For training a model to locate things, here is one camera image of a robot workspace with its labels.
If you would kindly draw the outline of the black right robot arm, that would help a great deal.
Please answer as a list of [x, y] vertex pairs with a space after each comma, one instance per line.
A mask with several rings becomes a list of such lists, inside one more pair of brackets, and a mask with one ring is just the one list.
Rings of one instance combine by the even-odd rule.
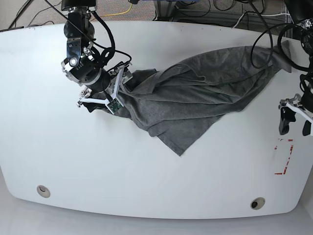
[[[123, 107], [117, 94], [121, 82], [131, 79], [128, 70], [130, 61], [119, 62], [112, 69], [104, 67], [119, 51], [116, 50], [113, 34], [107, 24], [97, 14], [95, 0], [64, 0], [61, 10], [67, 11], [64, 35], [67, 38], [67, 57], [62, 62], [66, 77], [83, 87], [80, 92], [78, 107], [84, 105], [90, 112], [105, 109], [115, 114]], [[90, 19], [94, 16], [106, 29], [110, 47], [102, 47], [95, 42], [94, 26]]]

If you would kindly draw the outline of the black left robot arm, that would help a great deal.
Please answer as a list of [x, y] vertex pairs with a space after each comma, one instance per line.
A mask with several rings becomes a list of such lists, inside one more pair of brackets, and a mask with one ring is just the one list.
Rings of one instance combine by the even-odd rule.
[[[300, 90], [302, 95], [296, 94], [291, 99], [280, 101], [279, 110], [281, 113], [279, 133], [285, 135], [289, 132], [289, 124], [296, 122], [295, 114], [305, 118], [302, 130], [303, 136], [313, 135], [313, 2], [311, 0], [286, 0], [284, 1], [292, 24], [287, 24], [280, 32], [277, 46], [285, 61], [293, 68], [304, 71], [300, 75]], [[309, 55], [309, 67], [302, 67], [294, 63], [282, 49], [282, 37], [284, 33], [292, 28], [299, 28], [300, 43], [303, 50]]]

